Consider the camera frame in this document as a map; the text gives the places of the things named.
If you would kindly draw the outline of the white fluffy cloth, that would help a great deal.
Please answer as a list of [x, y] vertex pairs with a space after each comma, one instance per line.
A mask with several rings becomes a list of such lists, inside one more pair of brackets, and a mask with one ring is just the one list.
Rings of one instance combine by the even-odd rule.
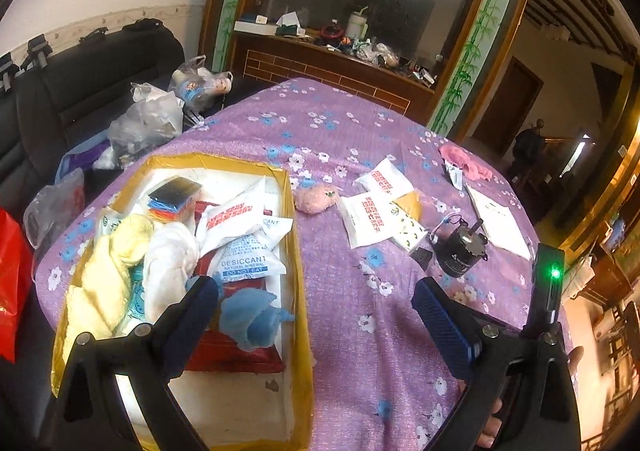
[[169, 306], [183, 299], [186, 281], [199, 259], [198, 241], [183, 223], [169, 223], [154, 231], [143, 262], [146, 321], [155, 323]]

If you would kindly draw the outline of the white red-text snack packet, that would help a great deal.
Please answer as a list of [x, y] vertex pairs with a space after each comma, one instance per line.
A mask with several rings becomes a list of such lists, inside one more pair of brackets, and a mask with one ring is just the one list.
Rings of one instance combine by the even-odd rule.
[[370, 172], [358, 177], [356, 182], [369, 192], [384, 194], [391, 201], [414, 190], [410, 180], [387, 158], [382, 159]]

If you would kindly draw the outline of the white green-pattern packet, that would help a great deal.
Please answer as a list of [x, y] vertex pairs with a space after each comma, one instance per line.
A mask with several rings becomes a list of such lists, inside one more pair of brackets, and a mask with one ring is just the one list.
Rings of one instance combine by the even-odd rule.
[[392, 241], [407, 253], [414, 251], [426, 237], [426, 229], [395, 203], [390, 203]]

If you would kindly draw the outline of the white blue desiccant packet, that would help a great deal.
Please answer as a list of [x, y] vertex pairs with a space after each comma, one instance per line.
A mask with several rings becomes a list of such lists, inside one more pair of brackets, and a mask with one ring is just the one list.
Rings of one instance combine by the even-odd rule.
[[207, 275], [218, 275], [224, 283], [284, 275], [285, 264], [274, 250], [292, 227], [292, 218], [262, 217], [262, 226], [255, 232], [237, 237], [217, 249], [208, 265]]

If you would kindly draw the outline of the pink cloth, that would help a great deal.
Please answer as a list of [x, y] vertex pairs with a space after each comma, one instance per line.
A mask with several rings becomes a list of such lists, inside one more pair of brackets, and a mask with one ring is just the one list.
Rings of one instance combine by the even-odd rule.
[[439, 147], [439, 152], [445, 162], [458, 167], [472, 182], [479, 180], [489, 182], [494, 177], [492, 169], [482, 160], [455, 144], [443, 144]]

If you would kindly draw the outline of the blue fluffy cloth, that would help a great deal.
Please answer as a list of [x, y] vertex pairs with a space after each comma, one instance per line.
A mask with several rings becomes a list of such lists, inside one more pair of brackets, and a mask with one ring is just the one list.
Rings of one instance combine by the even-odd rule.
[[245, 353], [269, 348], [283, 322], [293, 322], [295, 315], [285, 308], [273, 305], [276, 294], [263, 289], [257, 279], [224, 282], [218, 273], [212, 279], [218, 291], [218, 327], [205, 329], [195, 347], [201, 346], [207, 333], [218, 333], [230, 338]]

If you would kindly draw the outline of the black electric motor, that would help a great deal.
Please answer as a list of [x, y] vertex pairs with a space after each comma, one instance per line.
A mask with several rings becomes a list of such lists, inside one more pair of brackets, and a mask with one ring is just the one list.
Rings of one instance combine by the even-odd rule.
[[480, 261], [488, 260], [488, 237], [480, 231], [484, 220], [470, 225], [462, 215], [452, 212], [428, 235], [442, 271], [451, 278], [462, 278]]

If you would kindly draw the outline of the colourful sponge stack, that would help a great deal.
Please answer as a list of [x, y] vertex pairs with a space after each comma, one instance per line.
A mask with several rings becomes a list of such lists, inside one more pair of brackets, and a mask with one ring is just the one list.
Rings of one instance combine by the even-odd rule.
[[186, 177], [171, 177], [148, 193], [149, 216], [162, 224], [188, 220], [201, 188], [198, 182]]

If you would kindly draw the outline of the white paper booklet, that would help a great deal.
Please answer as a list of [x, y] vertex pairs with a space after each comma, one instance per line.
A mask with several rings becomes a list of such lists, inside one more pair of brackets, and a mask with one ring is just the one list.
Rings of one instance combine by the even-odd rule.
[[513, 214], [505, 206], [466, 185], [476, 214], [483, 220], [483, 228], [491, 244], [512, 254], [531, 260], [529, 248]]

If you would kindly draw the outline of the pink plush toy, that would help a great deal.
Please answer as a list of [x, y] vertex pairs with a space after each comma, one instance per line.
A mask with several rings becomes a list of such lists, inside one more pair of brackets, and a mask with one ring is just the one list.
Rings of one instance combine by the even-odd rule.
[[340, 200], [338, 189], [324, 182], [309, 188], [298, 189], [294, 196], [296, 210], [307, 215], [320, 214], [332, 208], [338, 200]]

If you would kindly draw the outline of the plastic bag with bottles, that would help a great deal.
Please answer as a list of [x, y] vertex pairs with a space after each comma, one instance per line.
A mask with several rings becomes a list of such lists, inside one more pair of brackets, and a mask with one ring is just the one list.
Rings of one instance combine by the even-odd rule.
[[233, 75], [230, 71], [210, 72], [205, 67], [206, 55], [186, 60], [171, 74], [168, 90], [181, 99], [193, 112], [208, 110], [218, 96], [231, 92]]

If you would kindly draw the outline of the yellow snack packet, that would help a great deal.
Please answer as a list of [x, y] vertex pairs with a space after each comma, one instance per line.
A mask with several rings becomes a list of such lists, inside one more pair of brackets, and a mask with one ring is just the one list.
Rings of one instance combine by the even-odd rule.
[[403, 196], [394, 200], [394, 203], [399, 206], [409, 217], [417, 222], [421, 219], [422, 206], [420, 201], [420, 193], [416, 190], [412, 190], [404, 194]]

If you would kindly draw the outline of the purple floral tablecloth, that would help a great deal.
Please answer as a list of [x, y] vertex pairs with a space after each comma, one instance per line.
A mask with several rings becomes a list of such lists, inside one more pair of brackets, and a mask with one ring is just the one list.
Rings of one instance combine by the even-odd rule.
[[294, 78], [143, 156], [37, 271], [55, 449], [578, 449], [563, 254], [454, 151]]

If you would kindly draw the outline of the yellow fluffy cloth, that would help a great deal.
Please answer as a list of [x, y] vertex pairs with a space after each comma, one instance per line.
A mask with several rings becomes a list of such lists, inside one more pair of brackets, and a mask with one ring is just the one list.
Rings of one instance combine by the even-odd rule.
[[151, 219], [132, 214], [96, 241], [82, 269], [80, 286], [67, 290], [64, 362], [79, 334], [89, 332], [98, 341], [115, 334], [132, 295], [130, 269], [142, 262], [153, 233]]

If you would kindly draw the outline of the small white printed packet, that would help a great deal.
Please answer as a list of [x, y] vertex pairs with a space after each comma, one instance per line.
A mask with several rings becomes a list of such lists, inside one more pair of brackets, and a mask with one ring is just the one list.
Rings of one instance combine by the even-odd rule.
[[451, 182], [451, 185], [454, 186], [459, 191], [463, 190], [463, 172], [462, 169], [457, 167], [454, 164], [445, 162], [446, 171]]

